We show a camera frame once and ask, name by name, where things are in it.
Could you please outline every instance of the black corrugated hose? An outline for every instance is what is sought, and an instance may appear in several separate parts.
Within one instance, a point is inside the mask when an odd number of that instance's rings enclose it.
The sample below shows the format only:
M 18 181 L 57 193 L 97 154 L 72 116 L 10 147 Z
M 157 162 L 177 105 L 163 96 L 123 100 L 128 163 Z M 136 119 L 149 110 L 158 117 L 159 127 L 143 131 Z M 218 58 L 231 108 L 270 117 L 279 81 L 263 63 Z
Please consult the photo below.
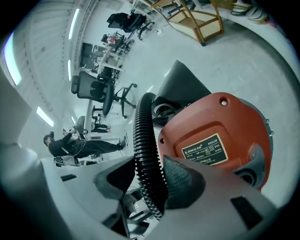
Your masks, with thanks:
M 137 105 L 133 141 L 140 191 L 149 210 L 159 220 L 164 213 L 168 192 L 152 123 L 151 104 L 154 97 L 153 93 L 145 93 Z

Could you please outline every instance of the gray floor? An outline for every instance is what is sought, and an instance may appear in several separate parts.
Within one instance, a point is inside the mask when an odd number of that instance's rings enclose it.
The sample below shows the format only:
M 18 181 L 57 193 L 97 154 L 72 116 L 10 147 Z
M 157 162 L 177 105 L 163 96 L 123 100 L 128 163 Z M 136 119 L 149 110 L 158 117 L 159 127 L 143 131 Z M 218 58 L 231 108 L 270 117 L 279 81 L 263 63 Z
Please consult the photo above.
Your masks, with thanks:
M 224 23 L 225 34 L 209 40 L 206 47 L 164 21 L 154 27 L 159 28 L 162 35 L 149 32 L 142 42 L 134 43 L 120 85 L 138 84 L 133 90 L 137 103 L 151 86 L 151 92 L 157 93 L 164 74 L 180 60 L 211 92 L 229 92 L 254 104 L 275 132 L 271 172 L 262 192 L 277 206 L 286 203 L 300 166 L 300 85 L 289 66 L 266 41 L 230 21 Z M 132 155 L 134 111 L 126 111 L 131 116 L 124 123 L 129 137 L 124 154 Z

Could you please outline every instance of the product label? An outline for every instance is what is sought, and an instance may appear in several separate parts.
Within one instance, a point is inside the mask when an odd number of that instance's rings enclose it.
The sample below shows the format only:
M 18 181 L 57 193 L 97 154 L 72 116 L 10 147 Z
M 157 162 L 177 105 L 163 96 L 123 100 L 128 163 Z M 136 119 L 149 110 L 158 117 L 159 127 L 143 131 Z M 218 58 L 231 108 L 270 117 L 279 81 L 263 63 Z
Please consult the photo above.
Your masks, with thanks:
M 228 160 L 225 148 L 217 133 L 185 147 L 181 151 L 185 159 L 207 165 L 220 164 Z

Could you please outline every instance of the black jacket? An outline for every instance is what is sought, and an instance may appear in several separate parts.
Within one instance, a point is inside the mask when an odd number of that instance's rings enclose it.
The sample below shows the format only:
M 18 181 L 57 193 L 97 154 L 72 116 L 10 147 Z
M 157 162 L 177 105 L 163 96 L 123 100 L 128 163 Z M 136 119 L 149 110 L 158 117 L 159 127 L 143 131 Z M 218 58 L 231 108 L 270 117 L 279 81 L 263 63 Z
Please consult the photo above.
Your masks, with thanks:
M 49 151 L 54 157 L 68 155 L 62 148 L 69 152 L 69 155 L 77 153 L 76 140 L 71 140 L 72 134 L 68 133 L 62 139 L 49 143 Z

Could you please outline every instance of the fluorescent light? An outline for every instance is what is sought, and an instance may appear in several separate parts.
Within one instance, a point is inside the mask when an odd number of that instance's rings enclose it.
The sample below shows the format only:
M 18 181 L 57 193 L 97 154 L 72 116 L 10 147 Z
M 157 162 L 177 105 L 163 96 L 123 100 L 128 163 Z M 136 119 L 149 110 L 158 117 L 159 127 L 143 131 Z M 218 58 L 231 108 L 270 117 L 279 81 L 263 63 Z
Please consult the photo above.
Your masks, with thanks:
M 71 120 L 74 124 L 76 124 L 75 119 L 73 117 L 71 117 Z
M 164 77 L 167 77 L 170 71 L 171 71 L 171 69 L 169 69 L 169 71 L 167 71 L 167 72 L 164 74 Z
M 71 76 L 71 60 L 69 59 L 67 61 L 67 74 L 69 75 L 69 81 L 72 79 L 72 76 Z
M 151 87 L 148 88 L 148 90 L 146 92 L 150 92 L 153 88 L 153 85 L 151 85 Z
M 17 64 L 15 62 L 13 35 L 14 35 L 14 33 L 12 33 L 10 35 L 10 37 L 8 38 L 8 40 L 4 46 L 4 59 L 5 59 L 5 63 L 8 68 L 8 71 L 9 71 L 12 79 L 15 82 L 15 85 L 18 85 L 22 78 L 21 78 L 20 72 L 18 70 Z
M 43 112 L 43 110 L 40 107 L 37 107 L 37 114 L 51 127 L 53 127 L 54 122 L 46 115 L 46 113 Z
M 72 38 L 72 34 L 73 34 L 73 30 L 74 30 L 74 26 L 75 26 L 75 22 L 76 22 L 76 18 L 78 16 L 79 13 L 79 9 L 76 9 L 75 13 L 74 13 L 74 17 L 71 23 L 71 28 L 70 28 L 70 32 L 69 32 L 69 40 Z

